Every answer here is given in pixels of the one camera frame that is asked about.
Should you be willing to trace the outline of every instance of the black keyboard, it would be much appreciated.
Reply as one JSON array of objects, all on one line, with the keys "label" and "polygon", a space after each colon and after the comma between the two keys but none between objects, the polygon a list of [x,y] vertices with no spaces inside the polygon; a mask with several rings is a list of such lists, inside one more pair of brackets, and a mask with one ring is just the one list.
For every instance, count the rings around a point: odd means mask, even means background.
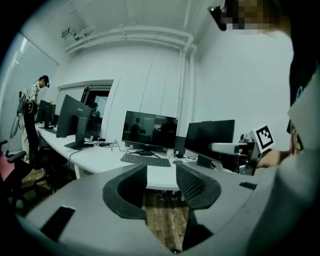
[{"label": "black keyboard", "polygon": [[148,166],[171,167],[169,160],[166,158],[148,157],[136,154],[125,154],[121,157],[120,161],[132,164],[146,163]]}]

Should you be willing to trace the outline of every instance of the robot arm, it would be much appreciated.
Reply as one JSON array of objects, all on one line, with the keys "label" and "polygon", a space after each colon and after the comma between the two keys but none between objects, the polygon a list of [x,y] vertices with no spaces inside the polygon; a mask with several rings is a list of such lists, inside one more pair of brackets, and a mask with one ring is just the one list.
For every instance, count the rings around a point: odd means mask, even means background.
[{"label": "robot arm", "polygon": [[274,140],[268,126],[242,134],[239,143],[211,143],[209,149],[231,156],[236,156],[235,173],[254,175],[256,166],[263,152],[273,146]]}]

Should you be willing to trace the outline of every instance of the white shirt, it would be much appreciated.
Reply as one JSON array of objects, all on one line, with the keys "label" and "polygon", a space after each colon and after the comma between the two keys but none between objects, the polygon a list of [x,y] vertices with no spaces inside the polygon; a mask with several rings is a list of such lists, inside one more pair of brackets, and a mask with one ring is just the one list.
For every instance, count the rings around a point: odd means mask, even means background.
[{"label": "white shirt", "polygon": [[25,93],[25,102],[38,101],[38,93],[40,91],[39,82],[34,83]]}]

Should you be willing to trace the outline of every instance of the black monitor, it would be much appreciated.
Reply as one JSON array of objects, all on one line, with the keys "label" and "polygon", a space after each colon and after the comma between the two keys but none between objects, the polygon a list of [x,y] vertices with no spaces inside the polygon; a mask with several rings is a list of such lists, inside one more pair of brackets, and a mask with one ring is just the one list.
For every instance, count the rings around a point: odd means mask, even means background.
[{"label": "black monitor", "polygon": [[122,141],[173,149],[177,126],[175,117],[127,111]]},{"label": "black monitor", "polygon": [[85,134],[92,109],[69,95],[64,97],[56,137],[75,136],[75,142],[64,145],[67,148],[80,150],[85,147]]},{"label": "black monitor", "polygon": [[44,126],[41,129],[49,129],[49,123],[53,122],[56,111],[56,105],[50,104],[44,100],[40,101],[38,112],[35,122],[44,122]]},{"label": "black monitor", "polygon": [[199,155],[198,164],[210,167],[212,160],[221,161],[220,155],[209,149],[210,143],[232,143],[235,120],[190,123],[184,147]]}]

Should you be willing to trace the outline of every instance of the ceiling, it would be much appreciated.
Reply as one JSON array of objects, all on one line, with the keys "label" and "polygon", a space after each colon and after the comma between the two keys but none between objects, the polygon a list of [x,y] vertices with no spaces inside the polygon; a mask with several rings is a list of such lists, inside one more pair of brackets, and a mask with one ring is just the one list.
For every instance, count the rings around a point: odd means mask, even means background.
[{"label": "ceiling", "polygon": [[210,22],[214,0],[48,0],[36,16],[56,40],[68,27],[76,33],[124,26],[157,26],[191,33],[197,43]]}]

